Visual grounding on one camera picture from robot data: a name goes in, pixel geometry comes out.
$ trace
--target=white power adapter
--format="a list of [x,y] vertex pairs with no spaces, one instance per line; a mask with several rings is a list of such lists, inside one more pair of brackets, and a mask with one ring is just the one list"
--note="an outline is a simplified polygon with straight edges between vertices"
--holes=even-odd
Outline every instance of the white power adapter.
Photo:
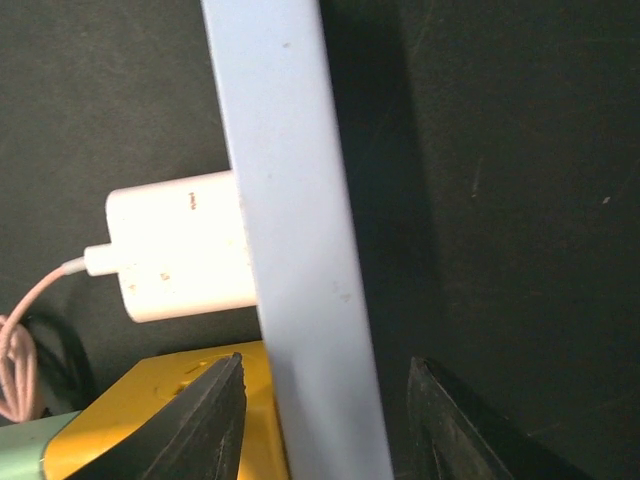
[[90,275],[117,273],[136,322],[256,304],[231,171],[112,192],[111,244],[87,247]]

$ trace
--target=black plastic part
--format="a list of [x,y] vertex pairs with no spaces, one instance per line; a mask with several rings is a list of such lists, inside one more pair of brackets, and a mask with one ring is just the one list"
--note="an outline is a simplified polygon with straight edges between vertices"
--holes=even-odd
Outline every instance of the black plastic part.
[[217,361],[73,480],[235,480],[247,400],[240,354]]
[[590,479],[431,360],[412,359],[408,408],[418,480]]

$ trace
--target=metal frame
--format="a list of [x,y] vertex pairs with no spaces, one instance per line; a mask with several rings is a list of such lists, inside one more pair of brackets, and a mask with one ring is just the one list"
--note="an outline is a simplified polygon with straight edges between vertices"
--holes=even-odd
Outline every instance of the metal frame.
[[319,6],[202,6],[292,476],[388,480]]

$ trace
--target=charging cable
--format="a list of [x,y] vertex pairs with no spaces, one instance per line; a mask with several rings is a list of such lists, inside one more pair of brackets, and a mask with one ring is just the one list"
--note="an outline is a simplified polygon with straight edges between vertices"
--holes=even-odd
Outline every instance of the charging cable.
[[36,349],[31,335],[20,320],[36,298],[56,280],[86,269],[84,258],[63,263],[38,282],[8,317],[0,315],[0,415],[15,423],[37,418]]

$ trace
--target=green surface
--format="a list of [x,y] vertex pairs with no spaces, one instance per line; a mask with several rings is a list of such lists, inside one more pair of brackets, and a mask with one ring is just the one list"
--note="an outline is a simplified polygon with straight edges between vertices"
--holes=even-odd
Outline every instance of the green surface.
[[49,440],[79,412],[66,413],[0,428],[0,478],[37,480],[44,478],[40,460]]

